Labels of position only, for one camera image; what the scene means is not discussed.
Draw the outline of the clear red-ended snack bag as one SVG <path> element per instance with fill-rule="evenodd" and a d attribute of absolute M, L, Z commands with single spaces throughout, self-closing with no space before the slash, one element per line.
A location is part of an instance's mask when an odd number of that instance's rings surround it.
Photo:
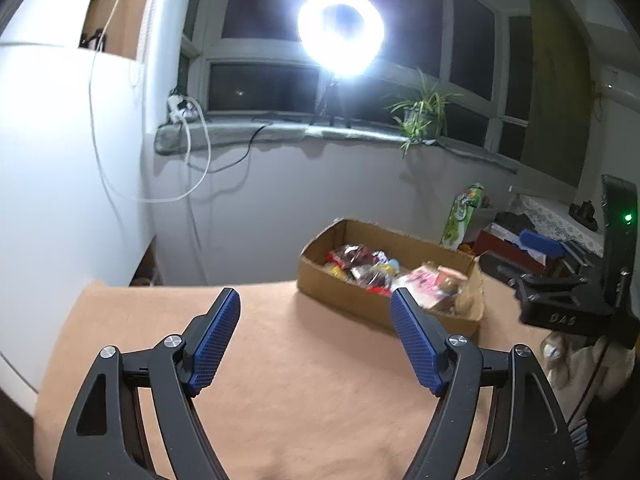
<path fill-rule="evenodd" d="M 326 258 L 330 263 L 334 263 L 343 270 L 374 263 L 370 249 L 360 244 L 346 244 L 335 248 L 328 252 Z"/>

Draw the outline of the pink wafer packet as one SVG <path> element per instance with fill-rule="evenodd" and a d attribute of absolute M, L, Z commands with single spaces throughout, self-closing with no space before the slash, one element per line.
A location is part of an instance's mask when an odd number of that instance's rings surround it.
<path fill-rule="evenodd" d="M 422 310 L 443 311 L 451 304 L 451 284 L 446 273 L 429 266 L 420 266 L 394 281 L 394 289 L 407 289 Z"/>

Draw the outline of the green snack bag background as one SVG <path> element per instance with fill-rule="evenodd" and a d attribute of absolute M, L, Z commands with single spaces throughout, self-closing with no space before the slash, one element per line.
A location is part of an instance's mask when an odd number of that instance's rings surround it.
<path fill-rule="evenodd" d="M 482 204 L 484 186 L 474 183 L 452 202 L 440 239 L 440 246 L 457 250 L 462 244 L 474 212 Z"/>

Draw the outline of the long cardboard box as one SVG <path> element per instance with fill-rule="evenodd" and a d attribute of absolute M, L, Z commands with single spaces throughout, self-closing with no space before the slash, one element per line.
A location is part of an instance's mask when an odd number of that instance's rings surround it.
<path fill-rule="evenodd" d="M 485 314 L 480 266 L 468 255 L 374 223 L 340 219 L 299 256 L 298 289 L 392 328 L 390 296 L 405 286 L 451 333 L 474 336 Z"/>

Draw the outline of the potted spider plant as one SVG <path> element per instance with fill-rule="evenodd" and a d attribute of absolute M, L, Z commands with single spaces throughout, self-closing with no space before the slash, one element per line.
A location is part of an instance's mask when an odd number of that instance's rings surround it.
<path fill-rule="evenodd" d="M 414 146 L 432 145 L 440 136 L 447 135 L 447 107 L 461 96 L 456 92 L 440 92 L 439 82 L 430 81 L 422 70 L 418 70 L 418 75 L 419 89 L 386 107 L 404 138 L 400 147 L 402 156 Z"/>

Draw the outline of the tan table cloth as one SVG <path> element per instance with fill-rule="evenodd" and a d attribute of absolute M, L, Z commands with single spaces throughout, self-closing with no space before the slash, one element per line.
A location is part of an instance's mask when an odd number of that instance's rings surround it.
<path fill-rule="evenodd" d="M 50 478 L 89 367 L 106 346 L 155 346 L 217 297 L 213 287 L 88 285 L 62 327 L 35 414 Z M 214 382 L 195 400 L 233 479 L 399 479 L 436 406 L 400 341 L 319 304 L 292 282 L 242 285 L 241 317 Z"/>

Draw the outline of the grey windowsill cloth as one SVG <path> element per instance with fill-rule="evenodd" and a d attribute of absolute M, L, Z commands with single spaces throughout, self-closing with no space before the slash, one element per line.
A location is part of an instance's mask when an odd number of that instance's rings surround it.
<path fill-rule="evenodd" d="M 399 133 L 378 132 L 363 129 L 335 128 L 324 125 L 308 125 L 300 122 L 284 122 L 283 120 L 269 120 L 259 117 L 251 120 L 246 117 L 231 117 L 229 120 L 206 122 L 208 134 L 199 122 L 186 124 L 191 133 L 191 150 L 207 151 L 212 148 L 228 148 L 229 146 L 247 144 L 252 140 L 257 143 L 297 143 L 314 139 L 326 142 L 364 142 L 393 145 L 400 148 L 405 155 L 408 150 L 405 145 L 408 140 Z M 518 164 L 502 156 L 474 148 L 467 148 L 461 142 L 437 138 L 422 143 L 424 148 L 441 148 L 446 153 L 472 162 L 480 162 L 500 168 L 509 174 L 518 173 Z"/>

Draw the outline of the white power strip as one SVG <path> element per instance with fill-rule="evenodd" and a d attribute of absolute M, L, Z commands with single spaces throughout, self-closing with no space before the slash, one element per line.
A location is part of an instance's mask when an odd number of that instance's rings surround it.
<path fill-rule="evenodd" d="M 167 98 L 169 120 L 173 124 L 195 122 L 200 119 L 200 104 L 190 96 L 180 93 L 171 93 Z"/>

